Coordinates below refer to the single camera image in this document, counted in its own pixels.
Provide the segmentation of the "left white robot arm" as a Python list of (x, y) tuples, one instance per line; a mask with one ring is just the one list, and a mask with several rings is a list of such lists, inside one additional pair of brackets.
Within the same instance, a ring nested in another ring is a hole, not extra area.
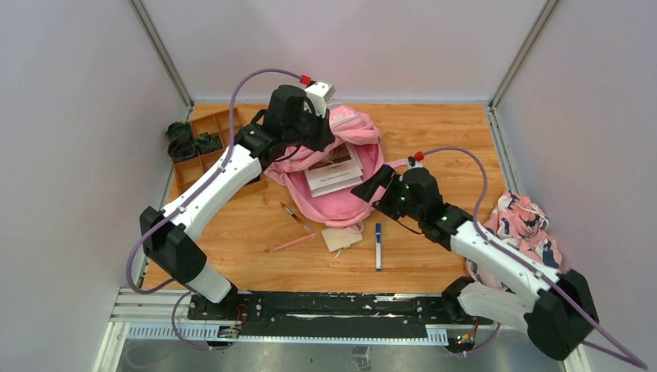
[(267, 109), (242, 127), (231, 148), (192, 186), (161, 210), (146, 208), (139, 217), (144, 254), (171, 278), (208, 300), (219, 320), (237, 310), (235, 286), (209, 262), (196, 240), (234, 194), (283, 160), (288, 148), (323, 151), (335, 140), (327, 107), (333, 84), (316, 81), (306, 88), (281, 85)]

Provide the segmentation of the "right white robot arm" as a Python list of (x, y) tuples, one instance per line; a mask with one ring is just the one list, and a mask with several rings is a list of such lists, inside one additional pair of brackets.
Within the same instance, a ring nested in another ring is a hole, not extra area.
[(460, 284), (442, 303), (452, 323), (483, 317), (522, 331), (547, 357), (565, 360), (599, 324), (586, 278), (530, 259), (486, 231), (463, 209), (443, 201), (437, 180), (423, 167), (398, 174), (382, 166), (351, 190), (385, 216), (416, 221), (421, 234), (487, 270), (510, 291), (477, 281)]

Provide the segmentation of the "white coffee cover book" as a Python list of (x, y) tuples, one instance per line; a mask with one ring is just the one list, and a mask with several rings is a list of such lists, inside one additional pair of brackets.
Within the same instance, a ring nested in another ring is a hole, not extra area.
[(363, 181), (363, 165), (352, 144), (343, 143), (304, 171), (310, 195), (320, 197)]

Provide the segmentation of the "pink school backpack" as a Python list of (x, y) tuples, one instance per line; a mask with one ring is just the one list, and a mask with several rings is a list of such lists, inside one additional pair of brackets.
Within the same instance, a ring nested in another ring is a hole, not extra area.
[(281, 158), (263, 173), (289, 191), (292, 200), (304, 215), (313, 222), (333, 228), (346, 228), (366, 219), (373, 211), (371, 204), (351, 194), (351, 188), (334, 191), (323, 196), (312, 196), (305, 171), (322, 160), (342, 144), (352, 145), (363, 165), (363, 176), (373, 176), (384, 164), (393, 168), (407, 165), (405, 159), (386, 161), (381, 146), (382, 134), (369, 115), (358, 112), (342, 103), (332, 103), (329, 125), (335, 141), (323, 151), (301, 147), (296, 153), (289, 147)]

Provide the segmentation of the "blue white marker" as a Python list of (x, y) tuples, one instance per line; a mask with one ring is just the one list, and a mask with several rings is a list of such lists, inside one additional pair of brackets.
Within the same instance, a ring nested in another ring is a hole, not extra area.
[(382, 271), (382, 226), (375, 225), (375, 271)]

